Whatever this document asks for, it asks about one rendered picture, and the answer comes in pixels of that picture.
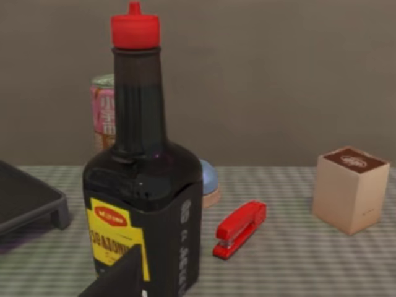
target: can lid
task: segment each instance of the can lid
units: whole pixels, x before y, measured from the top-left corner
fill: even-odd
[[[114,88],[114,74],[96,76],[91,83],[97,88]]]
[[[111,18],[115,48],[146,50],[160,46],[160,20],[156,15],[142,14],[139,2],[129,3],[129,13]]]

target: box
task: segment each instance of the box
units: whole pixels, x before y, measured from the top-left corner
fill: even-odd
[[[381,217],[390,164],[357,148],[343,147],[317,162],[312,212],[353,235]]]

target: yellow label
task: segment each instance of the yellow label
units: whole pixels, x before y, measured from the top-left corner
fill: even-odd
[[[87,209],[93,256],[111,266],[135,244],[141,245],[143,279],[150,281],[143,229],[134,228],[127,210],[91,198]]]

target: blue dome object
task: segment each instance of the blue dome object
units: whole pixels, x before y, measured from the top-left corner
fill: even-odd
[[[202,177],[204,179],[204,195],[217,190],[218,178],[216,169],[205,160],[199,159],[202,165]]]

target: black object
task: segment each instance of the black object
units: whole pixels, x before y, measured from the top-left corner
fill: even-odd
[[[142,297],[142,291],[142,253],[140,246],[136,245],[79,297]]]
[[[168,140],[160,50],[113,49],[116,142],[85,167],[84,199],[97,273],[140,244],[148,297],[175,297],[199,276],[202,167]]]
[[[0,235],[50,214],[52,224],[70,224],[65,195],[43,181],[0,161]]]

